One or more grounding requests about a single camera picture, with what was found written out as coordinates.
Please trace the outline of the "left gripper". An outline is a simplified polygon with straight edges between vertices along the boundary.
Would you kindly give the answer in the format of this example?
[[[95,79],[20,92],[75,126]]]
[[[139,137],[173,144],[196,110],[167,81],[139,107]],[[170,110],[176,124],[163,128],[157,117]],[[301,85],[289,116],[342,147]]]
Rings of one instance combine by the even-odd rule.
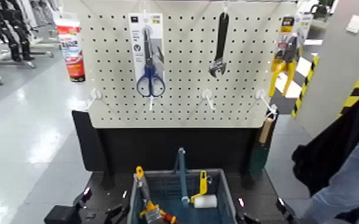
[[[84,189],[74,200],[73,206],[76,208],[84,208],[86,202],[92,197],[90,187]],[[125,190],[122,194],[122,201],[112,209],[105,212],[101,210],[81,210],[81,224],[113,224],[120,223],[127,217],[130,209],[130,190]]]

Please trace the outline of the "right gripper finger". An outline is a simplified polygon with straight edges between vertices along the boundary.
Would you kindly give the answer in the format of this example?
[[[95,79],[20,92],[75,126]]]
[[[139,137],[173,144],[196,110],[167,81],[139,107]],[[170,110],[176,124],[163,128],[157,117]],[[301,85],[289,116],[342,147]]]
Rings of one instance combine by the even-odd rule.
[[[237,203],[238,206],[237,206],[236,220],[238,223],[261,224],[261,222],[257,218],[254,218],[248,214],[244,199],[238,198]]]
[[[289,224],[297,224],[297,218],[293,209],[280,197],[277,198],[276,207],[282,214],[283,219]]]

